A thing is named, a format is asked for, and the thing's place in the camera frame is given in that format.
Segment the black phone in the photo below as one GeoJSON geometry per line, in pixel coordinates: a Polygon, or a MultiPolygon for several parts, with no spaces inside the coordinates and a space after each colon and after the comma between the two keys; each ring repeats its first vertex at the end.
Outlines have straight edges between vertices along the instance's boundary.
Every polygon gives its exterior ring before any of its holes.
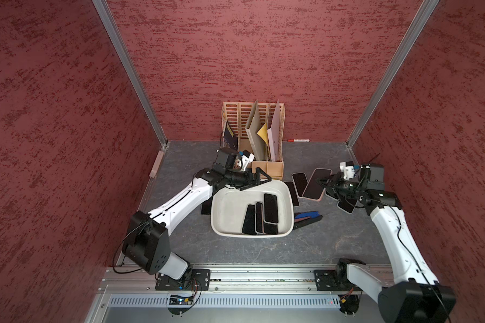
{"type": "Polygon", "coordinates": [[[212,202],[211,200],[207,200],[202,203],[201,214],[202,215],[211,215],[212,212],[212,202]]]}
{"type": "Polygon", "coordinates": [[[296,192],[295,184],[291,181],[286,181],[284,184],[288,187],[288,190],[292,199],[293,207],[298,207],[300,203],[299,203],[299,196],[297,195],[297,192],[296,192]]]}

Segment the white plastic storage tray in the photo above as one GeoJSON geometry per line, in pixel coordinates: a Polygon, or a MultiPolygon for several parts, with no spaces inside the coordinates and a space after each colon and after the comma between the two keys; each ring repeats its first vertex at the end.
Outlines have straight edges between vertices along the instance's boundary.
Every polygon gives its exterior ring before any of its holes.
{"type": "Polygon", "coordinates": [[[282,181],[272,180],[245,191],[235,188],[221,189],[213,198],[211,225],[218,235],[232,238],[281,238],[288,235],[294,226],[294,210],[287,185],[282,181]],[[277,198],[278,223],[264,220],[264,233],[243,233],[248,207],[264,203],[266,194],[277,198]]]}

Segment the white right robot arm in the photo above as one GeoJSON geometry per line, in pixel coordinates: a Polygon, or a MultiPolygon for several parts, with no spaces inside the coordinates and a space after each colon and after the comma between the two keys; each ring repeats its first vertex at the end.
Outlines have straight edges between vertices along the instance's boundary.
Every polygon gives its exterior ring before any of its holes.
{"type": "Polygon", "coordinates": [[[351,207],[361,203],[380,233],[392,266],[393,283],[387,284],[365,264],[342,258],[336,267],[339,279],[372,298],[384,322],[450,322],[455,293],[439,282],[421,255],[397,196],[366,189],[362,180],[346,180],[342,172],[329,176],[326,193],[351,207]]]}

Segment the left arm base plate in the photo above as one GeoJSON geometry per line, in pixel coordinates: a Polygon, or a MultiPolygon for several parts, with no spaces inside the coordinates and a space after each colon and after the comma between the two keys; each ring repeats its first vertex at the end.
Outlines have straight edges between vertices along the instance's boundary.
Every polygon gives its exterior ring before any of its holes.
{"type": "Polygon", "coordinates": [[[207,291],[210,284],[209,269],[188,269],[180,279],[173,279],[168,275],[159,273],[156,276],[156,291],[195,292],[207,291]]]}

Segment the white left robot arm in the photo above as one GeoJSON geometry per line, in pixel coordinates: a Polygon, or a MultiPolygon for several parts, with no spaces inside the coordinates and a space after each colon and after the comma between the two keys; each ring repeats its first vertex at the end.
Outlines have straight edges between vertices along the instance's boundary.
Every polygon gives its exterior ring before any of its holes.
{"type": "Polygon", "coordinates": [[[176,281],[189,279],[191,265],[171,251],[170,236],[194,209],[211,199],[223,188],[239,191],[260,185],[261,170],[219,173],[204,168],[191,183],[171,200],[149,213],[132,215],[122,241],[122,253],[145,272],[163,274],[176,281]]]}

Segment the large pink case phone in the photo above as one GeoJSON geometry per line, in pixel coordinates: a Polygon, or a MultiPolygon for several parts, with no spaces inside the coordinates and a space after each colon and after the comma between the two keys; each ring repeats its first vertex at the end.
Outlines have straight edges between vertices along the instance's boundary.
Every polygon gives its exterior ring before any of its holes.
{"type": "Polygon", "coordinates": [[[326,178],[331,174],[331,169],[316,168],[308,181],[306,189],[303,192],[303,198],[312,201],[320,201],[325,188],[322,184],[319,184],[317,180],[326,178]]]}

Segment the dark phone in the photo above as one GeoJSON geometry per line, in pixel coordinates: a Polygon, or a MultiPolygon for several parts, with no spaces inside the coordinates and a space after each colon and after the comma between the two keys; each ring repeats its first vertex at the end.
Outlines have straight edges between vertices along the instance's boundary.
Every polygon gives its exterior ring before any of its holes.
{"type": "Polygon", "coordinates": [[[347,199],[345,197],[341,198],[338,202],[338,208],[342,211],[352,214],[357,204],[357,200],[355,199],[347,199]]]}

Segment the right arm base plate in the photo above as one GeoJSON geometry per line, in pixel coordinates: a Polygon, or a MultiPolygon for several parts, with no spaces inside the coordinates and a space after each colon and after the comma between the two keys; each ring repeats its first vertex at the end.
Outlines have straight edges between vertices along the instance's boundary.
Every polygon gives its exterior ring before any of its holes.
{"type": "Polygon", "coordinates": [[[339,274],[336,270],[314,270],[314,281],[318,292],[347,293],[351,289],[354,292],[362,291],[351,283],[345,274],[339,274]]]}

